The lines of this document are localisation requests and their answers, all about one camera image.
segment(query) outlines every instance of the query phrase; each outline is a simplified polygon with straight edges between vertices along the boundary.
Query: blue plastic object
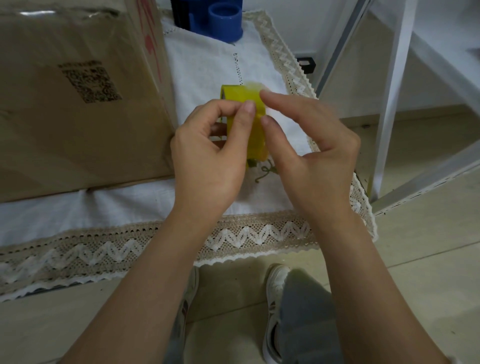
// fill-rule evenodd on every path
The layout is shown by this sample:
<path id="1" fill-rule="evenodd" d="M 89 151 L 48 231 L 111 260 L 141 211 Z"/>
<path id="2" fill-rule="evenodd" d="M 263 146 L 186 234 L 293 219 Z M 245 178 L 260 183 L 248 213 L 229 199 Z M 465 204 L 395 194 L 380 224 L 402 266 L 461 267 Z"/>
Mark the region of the blue plastic object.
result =
<path id="1" fill-rule="evenodd" d="M 243 0 L 187 0 L 190 30 L 223 42 L 233 43 L 243 35 Z"/>

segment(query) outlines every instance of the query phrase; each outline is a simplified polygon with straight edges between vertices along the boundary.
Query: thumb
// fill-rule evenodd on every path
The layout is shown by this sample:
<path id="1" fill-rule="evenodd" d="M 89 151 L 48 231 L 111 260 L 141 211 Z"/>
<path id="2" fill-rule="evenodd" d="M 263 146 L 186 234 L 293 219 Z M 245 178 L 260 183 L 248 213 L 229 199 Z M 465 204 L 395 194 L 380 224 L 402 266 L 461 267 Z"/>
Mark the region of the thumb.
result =
<path id="1" fill-rule="evenodd" d="M 251 100 L 245 101 L 237 111 L 230 132 L 228 133 L 227 142 L 222 149 L 227 154 L 244 154 L 247 158 L 248 139 L 252 130 L 253 119 L 256 113 L 255 102 Z"/>
<path id="2" fill-rule="evenodd" d="M 282 171 L 286 166 L 295 163 L 299 156 L 278 122 L 270 115 L 263 116 L 260 122 L 265 132 L 268 152 L 272 156 L 277 169 Z"/>

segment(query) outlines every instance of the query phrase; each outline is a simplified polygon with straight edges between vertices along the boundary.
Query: finger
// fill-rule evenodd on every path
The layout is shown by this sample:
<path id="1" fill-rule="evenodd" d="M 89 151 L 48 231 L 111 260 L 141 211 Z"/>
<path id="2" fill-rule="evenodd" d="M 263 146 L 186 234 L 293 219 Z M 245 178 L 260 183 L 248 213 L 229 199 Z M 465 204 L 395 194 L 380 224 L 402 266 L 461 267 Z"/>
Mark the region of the finger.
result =
<path id="1" fill-rule="evenodd" d="M 275 166 L 281 172 L 286 166 L 295 163 L 299 156 L 274 118 L 265 115 L 260 122 L 265 132 L 268 152 L 272 156 Z"/>
<path id="2" fill-rule="evenodd" d="M 210 128 L 210 136 L 224 136 L 227 135 L 227 124 L 223 122 L 216 122 Z"/>
<path id="3" fill-rule="evenodd" d="M 194 115 L 189 116 L 185 124 L 197 129 L 203 135 L 209 136 L 210 128 L 216 123 L 218 118 L 235 115 L 240 106 L 241 102 L 238 101 L 210 100 L 199 108 Z"/>
<path id="4" fill-rule="evenodd" d="M 225 146 L 226 140 L 215 140 L 212 143 L 215 144 L 217 147 L 222 149 Z"/>
<path id="5" fill-rule="evenodd" d="M 233 119 L 232 127 L 228 133 L 227 143 L 223 148 L 224 153 L 238 155 L 247 159 L 248 138 L 252 130 L 255 113 L 255 102 L 247 100 L 242 104 Z"/>
<path id="6" fill-rule="evenodd" d="M 298 95 L 276 94 L 268 90 L 260 91 L 260 97 L 269 108 L 294 120 L 321 150 L 331 149 L 338 143 L 341 122 L 318 100 Z"/>

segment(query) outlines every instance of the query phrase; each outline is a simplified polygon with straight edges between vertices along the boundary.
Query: blue cup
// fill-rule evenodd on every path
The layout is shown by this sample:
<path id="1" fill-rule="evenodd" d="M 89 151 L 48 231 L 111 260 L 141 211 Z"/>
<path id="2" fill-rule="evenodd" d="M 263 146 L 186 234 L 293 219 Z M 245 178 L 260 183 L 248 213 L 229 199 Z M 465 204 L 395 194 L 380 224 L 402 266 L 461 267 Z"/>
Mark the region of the blue cup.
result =
<path id="1" fill-rule="evenodd" d="M 216 2 L 208 7 L 208 25 L 213 38 L 227 43 L 239 40 L 241 28 L 241 8 L 228 2 Z"/>

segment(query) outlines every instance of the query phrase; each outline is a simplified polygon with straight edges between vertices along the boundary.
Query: yellow tape roll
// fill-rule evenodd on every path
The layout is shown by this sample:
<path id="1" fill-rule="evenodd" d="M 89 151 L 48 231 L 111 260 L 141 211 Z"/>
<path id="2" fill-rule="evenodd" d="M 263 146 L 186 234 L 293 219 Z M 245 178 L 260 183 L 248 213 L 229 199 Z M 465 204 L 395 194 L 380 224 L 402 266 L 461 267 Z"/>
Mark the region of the yellow tape roll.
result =
<path id="1" fill-rule="evenodd" d="M 262 125 L 260 124 L 260 118 L 265 115 L 265 104 L 260 99 L 259 94 L 262 88 L 262 84 L 223 85 L 220 93 L 220 98 L 225 100 L 234 100 L 240 102 L 253 100 L 257 105 L 257 113 L 255 114 L 252 131 L 248 140 L 247 159 L 255 159 L 261 162 L 268 158 L 268 150 L 265 145 L 265 134 Z M 233 117 L 228 117 L 227 138 L 232 125 Z"/>

